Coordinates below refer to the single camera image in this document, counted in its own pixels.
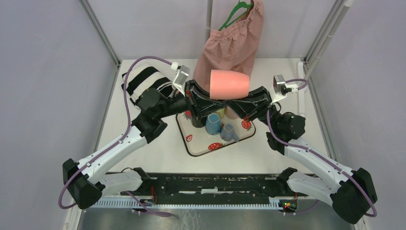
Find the plain pink tall mug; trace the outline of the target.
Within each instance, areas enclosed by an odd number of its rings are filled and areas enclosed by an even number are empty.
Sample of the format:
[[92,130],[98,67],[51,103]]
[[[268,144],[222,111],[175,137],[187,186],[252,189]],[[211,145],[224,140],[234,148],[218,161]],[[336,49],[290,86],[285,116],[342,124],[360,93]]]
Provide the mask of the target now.
[[214,100],[233,100],[248,96],[250,76],[231,70],[211,71],[210,98]]

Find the grey blue mug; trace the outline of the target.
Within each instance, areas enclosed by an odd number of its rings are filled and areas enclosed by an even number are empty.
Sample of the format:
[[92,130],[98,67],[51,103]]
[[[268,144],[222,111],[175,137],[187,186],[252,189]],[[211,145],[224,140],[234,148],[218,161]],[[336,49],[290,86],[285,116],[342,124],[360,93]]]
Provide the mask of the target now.
[[239,137],[235,132],[234,126],[230,123],[225,124],[220,132],[220,138],[224,141],[239,142]]

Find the strawberry print tray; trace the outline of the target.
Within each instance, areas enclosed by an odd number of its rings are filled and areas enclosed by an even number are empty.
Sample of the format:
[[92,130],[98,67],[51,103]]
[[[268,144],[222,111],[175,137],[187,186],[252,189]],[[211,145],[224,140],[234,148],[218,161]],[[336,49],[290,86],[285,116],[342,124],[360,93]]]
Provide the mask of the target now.
[[[176,122],[189,155],[198,157],[236,143],[233,139],[230,141],[223,140],[220,134],[210,135],[204,127],[194,127],[191,118],[190,112],[176,115]],[[221,123],[222,126],[231,124],[240,142],[253,137],[256,133],[256,127],[252,122],[240,118],[229,119],[229,117],[224,116]]]

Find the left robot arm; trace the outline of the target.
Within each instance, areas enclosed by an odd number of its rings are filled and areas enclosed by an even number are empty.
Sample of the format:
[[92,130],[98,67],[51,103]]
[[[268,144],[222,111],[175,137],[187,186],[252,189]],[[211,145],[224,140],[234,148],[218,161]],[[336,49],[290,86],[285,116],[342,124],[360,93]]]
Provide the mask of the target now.
[[204,91],[194,80],[187,81],[185,90],[172,97],[152,87],[144,90],[136,100],[141,112],[134,120],[127,119],[124,133],[85,158],[68,159],[62,164],[64,187],[58,198],[59,207],[87,209],[101,197],[122,191],[147,194],[150,181],[137,171],[110,175],[107,172],[159,137],[168,126],[162,120],[164,117],[190,111],[193,117],[201,118],[224,108],[230,99],[223,95],[223,90]]

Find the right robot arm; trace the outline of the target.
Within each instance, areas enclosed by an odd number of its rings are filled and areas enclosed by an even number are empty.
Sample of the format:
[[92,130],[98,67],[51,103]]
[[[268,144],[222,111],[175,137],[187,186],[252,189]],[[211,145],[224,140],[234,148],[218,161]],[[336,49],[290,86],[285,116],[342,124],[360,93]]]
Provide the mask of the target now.
[[280,112],[280,101],[287,94],[260,87],[254,91],[227,92],[220,96],[240,118],[258,119],[267,124],[269,147],[297,161],[317,177],[312,178],[297,169],[287,168],[277,181],[277,191],[288,196],[292,192],[316,198],[330,206],[346,222],[356,224],[362,217],[377,217],[377,195],[373,180],[363,168],[354,170],[321,154],[306,142],[305,118],[294,113]]

